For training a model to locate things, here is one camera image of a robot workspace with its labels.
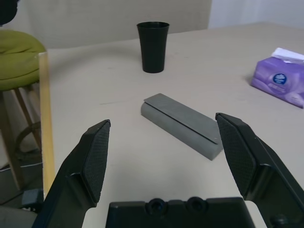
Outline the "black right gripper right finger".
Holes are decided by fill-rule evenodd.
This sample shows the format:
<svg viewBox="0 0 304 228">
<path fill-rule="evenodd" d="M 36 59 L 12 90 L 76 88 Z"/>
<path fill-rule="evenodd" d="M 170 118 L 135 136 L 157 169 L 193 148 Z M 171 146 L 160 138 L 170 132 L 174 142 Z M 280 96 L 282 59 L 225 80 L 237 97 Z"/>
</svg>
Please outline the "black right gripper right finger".
<svg viewBox="0 0 304 228">
<path fill-rule="evenodd" d="M 276 152 L 241 119 L 217 113 L 225 157 L 240 194 L 269 228 L 304 226 L 304 191 Z"/>
</svg>

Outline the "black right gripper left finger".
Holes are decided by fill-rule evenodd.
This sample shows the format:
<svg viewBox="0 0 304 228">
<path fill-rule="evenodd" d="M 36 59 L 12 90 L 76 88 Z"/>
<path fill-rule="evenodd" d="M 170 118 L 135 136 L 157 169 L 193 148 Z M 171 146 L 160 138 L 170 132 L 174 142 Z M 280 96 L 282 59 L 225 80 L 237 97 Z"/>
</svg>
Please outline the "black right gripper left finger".
<svg viewBox="0 0 304 228">
<path fill-rule="evenodd" d="M 104 120 L 81 136 L 65 158 L 38 213 L 34 228 L 80 228 L 100 200 L 111 123 Z"/>
</svg>

